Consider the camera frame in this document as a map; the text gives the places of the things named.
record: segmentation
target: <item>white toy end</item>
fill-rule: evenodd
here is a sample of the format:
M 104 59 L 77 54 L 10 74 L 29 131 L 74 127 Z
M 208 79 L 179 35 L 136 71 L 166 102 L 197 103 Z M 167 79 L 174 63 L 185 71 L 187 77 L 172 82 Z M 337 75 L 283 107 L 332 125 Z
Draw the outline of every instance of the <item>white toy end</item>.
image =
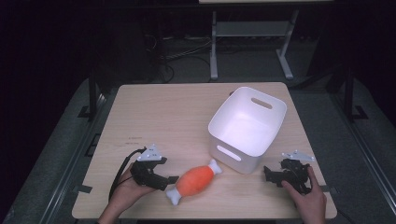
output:
M 176 188 L 166 191 L 166 196 L 171 200 L 172 205 L 178 205 L 178 201 L 181 199 L 181 195 Z
M 210 161 L 209 167 L 210 167 L 210 169 L 212 169 L 212 171 L 215 175 L 222 173 L 221 168 L 218 166 L 218 163 L 215 160 Z

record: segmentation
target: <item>wooden table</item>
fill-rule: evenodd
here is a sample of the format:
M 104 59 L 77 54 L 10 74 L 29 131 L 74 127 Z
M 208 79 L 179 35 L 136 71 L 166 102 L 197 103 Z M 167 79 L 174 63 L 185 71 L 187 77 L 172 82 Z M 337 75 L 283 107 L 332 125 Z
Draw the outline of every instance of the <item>wooden table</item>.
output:
M 275 96 L 288 106 L 284 122 L 262 163 L 250 175 L 241 175 L 219 162 L 223 173 L 215 176 L 202 193 L 182 198 L 173 206 L 164 191 L 157 190 L 125 211 L 123 218 L 255 218 L 299 217 L 288 193 L 266 182 L 262 167 L 280 170 L 282 152 L 298 149 L 314 155 L 289 91 L 283 83 L 126 85 L 119 89 L 73 208 L 75 218 L 98 218 L 107 204 L 108 192 L 125 157 L 155 144 L 168 161 L 157 165 L 159 175 L 183 175 L 190 168 L 206 165 L 210 134 L 208 124 L 230 92 L 248 86 Z M 320 185 L 326 185 L 316 162 Z M 326 193 L 326 218 L 336 209 Z

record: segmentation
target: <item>dog toy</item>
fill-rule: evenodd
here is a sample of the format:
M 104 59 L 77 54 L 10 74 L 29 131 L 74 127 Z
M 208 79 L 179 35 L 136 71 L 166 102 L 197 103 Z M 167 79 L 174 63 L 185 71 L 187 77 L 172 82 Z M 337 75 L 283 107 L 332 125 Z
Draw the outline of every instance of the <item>dog toy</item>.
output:
M 173 205 L 178 205 L 182 197 L 191 196 L 203 191 L 213 177 L 221 174 L 221 168 L 215 160 L 211 160 L 209 165 L 198 166 L 190 169 L 176 183 L 173 189 L 166 191 L 166 196 Z

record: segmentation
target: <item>hand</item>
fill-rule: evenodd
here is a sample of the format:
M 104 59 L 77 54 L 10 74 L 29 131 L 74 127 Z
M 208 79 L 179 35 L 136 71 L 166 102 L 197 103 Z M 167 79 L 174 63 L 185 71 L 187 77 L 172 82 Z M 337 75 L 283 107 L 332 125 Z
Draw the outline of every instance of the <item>hand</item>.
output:
M 156 190 L 147 186 L 140 186 L 134 182 L 131 175 L 132 164 L 120 177 L 119 184 L 114 190 L 105 211 L 99 217 L 100 224 L 115 223 L 123 211 L 134 205 L 142 196 Z
M 282 186 L 288 191 L 290 197 L 296 203 L 297 210 L 305 224 L 325 223 L 326 195 L 321 190 L 312 167 L 308 167 L 308 176 L 311 181 L 312 190 L 306 195 L 300 194 L 285 180 L 282 181 Z

